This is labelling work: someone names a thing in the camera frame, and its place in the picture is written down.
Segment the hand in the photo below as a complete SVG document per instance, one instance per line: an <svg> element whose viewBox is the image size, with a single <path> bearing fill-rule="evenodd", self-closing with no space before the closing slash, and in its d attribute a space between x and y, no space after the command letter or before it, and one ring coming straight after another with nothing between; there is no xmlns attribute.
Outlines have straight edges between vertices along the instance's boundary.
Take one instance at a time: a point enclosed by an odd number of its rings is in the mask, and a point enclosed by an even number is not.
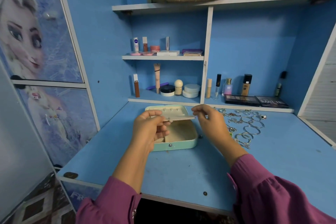
<svg viewBox="0 0 336 224"><path fill-rule="evenodd" d="M169 135L167 126L170 125L169 121L165 121L164 116L160 116L161 111L149 110L140 114L133 124L132 143L145 146L151 152L154 149L154 141L156 139Z"/></svg>
<svg viewBox="0 0 336 224"><path fill-rule="evenodd" d="M199 124L205 135L214 144L231 138L226 127L224 116L208 105L198 105L191 109L193 115L198 117Z"/></svg>

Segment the cartoon eye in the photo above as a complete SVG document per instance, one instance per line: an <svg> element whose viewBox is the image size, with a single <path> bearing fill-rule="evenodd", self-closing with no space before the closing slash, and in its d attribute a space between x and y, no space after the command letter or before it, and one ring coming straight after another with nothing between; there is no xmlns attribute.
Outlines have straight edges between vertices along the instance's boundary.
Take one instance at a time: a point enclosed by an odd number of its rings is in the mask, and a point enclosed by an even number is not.
<svg viewBox="0 0 336 224"><path fill-rule="evenodd" d="M23 38L22 38L22 34L19 30L17 30L15 27L8 25L8 31L10 32L10 34L18 41L22 42Z"/></svg>
<svg viewBox="0 0 336 224"><path fill-rule="evenodd" d="M37 35L37 34L31 36L31 42L33 43L33 46L35 48L41 48L42 47L42 45L41 45L42 40L41 40L40 36Z"/></svg>

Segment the cartoon eyebrow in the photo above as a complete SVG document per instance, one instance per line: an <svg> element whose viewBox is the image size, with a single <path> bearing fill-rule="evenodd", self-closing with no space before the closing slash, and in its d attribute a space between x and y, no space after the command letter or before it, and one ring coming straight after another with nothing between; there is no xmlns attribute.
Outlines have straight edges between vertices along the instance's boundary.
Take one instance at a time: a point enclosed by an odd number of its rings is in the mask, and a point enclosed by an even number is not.
<svg viewBox="0 0 336 224"><path fill-rule="evenodd" d="M10 22L10 23L14 24L15 26L17 26L18 28L22 29L22 27L19 24L16 24L15 22L13 22L13 21L8 21L8 22Z"/></svg>

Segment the black cap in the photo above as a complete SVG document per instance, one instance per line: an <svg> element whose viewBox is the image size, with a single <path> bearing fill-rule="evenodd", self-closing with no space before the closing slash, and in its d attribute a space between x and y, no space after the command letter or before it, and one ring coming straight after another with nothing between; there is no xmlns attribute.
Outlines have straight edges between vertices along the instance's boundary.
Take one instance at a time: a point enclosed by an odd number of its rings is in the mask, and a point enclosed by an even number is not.
<svg viewBox="0 0 336 224"><path fill-rule="evenodd" d="M283 72L280 74L280 78L281 78L281 79L286 79L286 76L287 76L287 71L283 71Z"/></svg>
<svg viewBox="0 0 336 224"><path fill-rule="evenodd" d="M251 84L252 81L252 74L245 74L244 75L244 84Z"/></svg>
<svg viewBox="0 0 336 224"><path fill-rule="evenodd" d="M219 87L221 85L221 78L222 78L222 75L221 74L217 74L216 87Z"/></svg>
<svg viewBox="0 0 336 224"><path fill-rule="evenodd" d="M173 85L165 85L160 88L162 93L172 93L175 92L175 86Z"/></svg>

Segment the person's right hand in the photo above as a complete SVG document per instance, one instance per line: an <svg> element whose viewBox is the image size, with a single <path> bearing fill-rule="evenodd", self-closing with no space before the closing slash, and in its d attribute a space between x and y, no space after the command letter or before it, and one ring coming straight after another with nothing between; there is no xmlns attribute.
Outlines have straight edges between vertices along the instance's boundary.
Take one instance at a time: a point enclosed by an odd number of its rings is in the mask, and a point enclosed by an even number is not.
<svg viewBox="0 0 336 224"><path fill-rule="evenodd" d="M208 139L213 143L231 138L226 127L224 116L208 105L198 105L191 109L198 117L199 124Z"/></svg>

